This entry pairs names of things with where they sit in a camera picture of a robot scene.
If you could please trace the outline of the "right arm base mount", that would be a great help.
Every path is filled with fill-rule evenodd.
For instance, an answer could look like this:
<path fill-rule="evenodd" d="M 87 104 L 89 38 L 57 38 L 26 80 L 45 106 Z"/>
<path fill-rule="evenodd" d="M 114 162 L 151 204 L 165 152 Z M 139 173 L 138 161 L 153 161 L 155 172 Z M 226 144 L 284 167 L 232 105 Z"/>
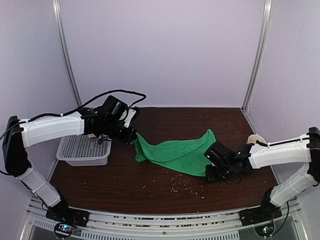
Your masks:
<path fill-rule="evenodd" d="M 276 232 L 274 220 L 282 216 L 282 211 L 271 203 L 271 190 L 268 190 L 260 206 L 241 210 L 238 214 L 243 227 L 254 225 L 259 237 L 270 238 Z"/>

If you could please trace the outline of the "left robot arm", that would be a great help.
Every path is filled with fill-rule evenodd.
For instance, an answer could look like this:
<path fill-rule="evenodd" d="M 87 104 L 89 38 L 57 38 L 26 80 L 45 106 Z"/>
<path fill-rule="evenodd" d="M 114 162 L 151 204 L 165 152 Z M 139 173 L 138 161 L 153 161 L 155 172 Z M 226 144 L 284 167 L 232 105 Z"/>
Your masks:
<path fill-rule="evenodd" d="M 69 136 L 94 135 L 99 140 L 108 137 L 126 145 L 136 139 L 132 122 L 140 114 L 138 108 L 106 109 L 83 107 L 73 112 L 44 113 L 30 119 L 11 116 L 1 135 L 5 170 L 38 196 L 61 222 L 72 218 L 72 211 L 61 192 L 40 174 L 28 158 L 27 148 L 42 142 Z"/>

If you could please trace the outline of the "left aluminium frame post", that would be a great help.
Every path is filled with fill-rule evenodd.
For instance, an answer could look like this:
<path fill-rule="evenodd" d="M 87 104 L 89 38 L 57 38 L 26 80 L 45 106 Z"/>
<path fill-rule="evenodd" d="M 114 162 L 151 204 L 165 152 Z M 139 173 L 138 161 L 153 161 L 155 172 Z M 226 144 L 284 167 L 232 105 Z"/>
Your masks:
<path fill-rule="evenodd" d="M 61 11 L 61 1 L 60 0 L 53 0 L 52 1 L 52 7 L 53 7 L 53 13 L 56 21 L 57 26 L 57 32 L 59 36 L 59 42 L 60 47 L 62 51 L 62 59 L 64 62 L 64 66 L 67 73 L 67 78 L 70 84 L 72 95 L 75 99 L 76 105 L 79 107 L 82 105 L 80 93 L 78 90 L 78 86 L 75 80 L 74 71 L 72 68 L 72 63 L 70 59 L 70 54 L 68 51 L 68 44 L 66 40 L 66 34 L 64 30 L 64 24 L 63 24 L 63 17 L 62 17 L 62 11 Z"/>

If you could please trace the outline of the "white coral pattern mug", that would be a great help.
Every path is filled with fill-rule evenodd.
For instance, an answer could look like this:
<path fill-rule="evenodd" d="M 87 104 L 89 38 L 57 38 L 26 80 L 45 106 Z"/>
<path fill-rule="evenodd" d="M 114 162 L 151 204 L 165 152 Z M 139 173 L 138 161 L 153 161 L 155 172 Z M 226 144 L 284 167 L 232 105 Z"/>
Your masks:
<path fill-rule="evenodd" d="M 246 143 L 247 144 L 256 144 L 257 141 L 260 142 L 260 143 L 263 143 L 263 144 L 267 143 L 266 140 L 262 136 L 260 136 L 258 134 L 249 135 L 247 140 L 246 140 Z"/>

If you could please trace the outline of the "green microfiber towel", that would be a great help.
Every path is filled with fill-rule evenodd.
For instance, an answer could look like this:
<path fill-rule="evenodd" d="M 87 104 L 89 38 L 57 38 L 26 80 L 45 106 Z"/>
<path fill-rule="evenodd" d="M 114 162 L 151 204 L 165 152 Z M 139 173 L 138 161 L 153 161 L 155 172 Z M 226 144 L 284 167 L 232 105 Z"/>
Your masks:
<path fill-rule="evenodd" d="M 216 142 L 212 130 L 197 139 L 168 140 L 157 145 L 148 143 L 140 134 L 131 142 L 135 146 L 135 160 L 149 161 L 158 166 L 183 174 L 205 177 L 206 166 L 211 161 L 205 157 L 206 150 Z"/>

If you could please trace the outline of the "right aluminium frame post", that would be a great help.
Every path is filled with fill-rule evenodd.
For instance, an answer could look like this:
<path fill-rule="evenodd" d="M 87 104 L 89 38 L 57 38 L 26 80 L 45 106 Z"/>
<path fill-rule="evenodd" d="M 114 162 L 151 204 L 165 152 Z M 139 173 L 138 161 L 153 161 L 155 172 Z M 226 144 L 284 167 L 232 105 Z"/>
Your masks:
<path fill-rule="evenodd" d="M 257 49 L 254 57 L 253 67 L 249 79 L 249 83 L 247 86 L 245 98 L 242 104 L 242 111 L 247 112 L 250 106 L 250 102 L 253 98 L 253 94 L 255 91 L 255 86 L 258 81 L 259 71 L 261 68 L 261 63 L 263 59 L 263 54 L 266 48 L 266 44 L 268 41 L 269 28 L 272 18 L 272 8 L 273 8 L 273 0 L 265 0 L 264 8 L 261 20 L 260 33 L 258 38 Z"/>

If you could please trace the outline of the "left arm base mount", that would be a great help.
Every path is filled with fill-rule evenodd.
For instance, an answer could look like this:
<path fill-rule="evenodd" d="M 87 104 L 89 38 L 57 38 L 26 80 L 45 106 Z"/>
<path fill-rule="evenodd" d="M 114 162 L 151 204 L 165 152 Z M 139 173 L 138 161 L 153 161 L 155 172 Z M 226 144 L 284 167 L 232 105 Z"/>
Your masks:
<path fill-rule="evenodd" d="M 59 240 L 69 238 L 78 227 L 86 227 L 90 213 L 86 210 L 69 207 L 63 196 L 54 206 L 49 206 L 45 201 L 42 206 L 46 207 L 46 218 L 57 221 L 53 227 L 53 233 Z"/>

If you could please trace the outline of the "aluminium frame post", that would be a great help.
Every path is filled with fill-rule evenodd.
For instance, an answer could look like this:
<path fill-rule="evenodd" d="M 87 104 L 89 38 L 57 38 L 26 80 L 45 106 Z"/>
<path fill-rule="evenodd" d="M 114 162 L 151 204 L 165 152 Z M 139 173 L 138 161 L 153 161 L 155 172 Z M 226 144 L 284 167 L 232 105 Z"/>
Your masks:
<path fill-rule="evenodd" d="M 272 8 L 273 8 L 273 0 L 265 0 L 264 8 L 261 20 L 260 33 L 258 38 L 257 49 L 254 57 L 253 67 L 249 79 L 249 83 L 247 86 L 245 98 L 242 104 L 242 111 L 247 112 L 250 106 L 250 102 L 253 98 L 253 94 L 255 91 L 255 86 L 258 81 L 259 71 L 261 68 L 261 63 L 263 59 L 263 54 L 266 48 L 266 44 L 268 41 L 269 28 L 272 18 Z"/>
<path fill-rule="evenodd" d="M 67 73 L 67 78 L 70 84 L 72 95 L 75 99 L 76 105 L 79 107 L 82 105 L 80 93 L 78 90 L 78 86 L 75 80 L 74 71 L 72 68 L 72 63 L 70 59 L 70 54 L 68 51 L 68 44 L 66 40 L 66 34 L 64 30 L 64 24 L 63 24 L 63 17 L 62 17 L 62 11 L 61 11 L 61 1 L 60 0 L 53 0 L 52 1 L 52 7 L 53 7 L 53 13 L 56 21 L 57 26 L 57 32 L 59 36 L 59 42 L 60 47 L 62 51 L 62 59 L 64 62 L 64 66 Z"/>

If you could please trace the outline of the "white perforated plastic basket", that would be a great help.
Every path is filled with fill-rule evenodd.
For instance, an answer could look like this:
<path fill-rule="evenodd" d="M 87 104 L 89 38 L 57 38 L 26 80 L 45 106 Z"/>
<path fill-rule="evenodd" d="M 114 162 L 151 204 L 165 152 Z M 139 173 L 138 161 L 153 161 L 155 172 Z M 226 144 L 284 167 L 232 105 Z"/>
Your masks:
<path fill-rule="evenodd" d="M 56 159 L 73 167 L 105 166 L 111 152 L 112 141 L 107 136 L 103 141 L 94 135 L 72 135 L 60 140 Z"/>

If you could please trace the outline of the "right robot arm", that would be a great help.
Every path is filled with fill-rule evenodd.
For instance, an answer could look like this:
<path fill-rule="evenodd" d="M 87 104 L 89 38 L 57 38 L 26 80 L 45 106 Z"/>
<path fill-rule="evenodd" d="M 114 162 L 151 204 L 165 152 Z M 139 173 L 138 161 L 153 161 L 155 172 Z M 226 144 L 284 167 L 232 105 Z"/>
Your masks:
<path fill-rule="evenodd" d="M 246 143 L 237 151 L 216 141 L 204 156 L 211 162 L 205 167 L 205 174 L 212 183 L 267 166 L 303 164 L 286 181 L 265 192 L 261 206 L 256 210 L 256 216 L 261 221 L 268 220 L 288 200 L 320 183 L 320 130 L 317 127 L 311 127 L 308 133 L 288 140 Z"/>

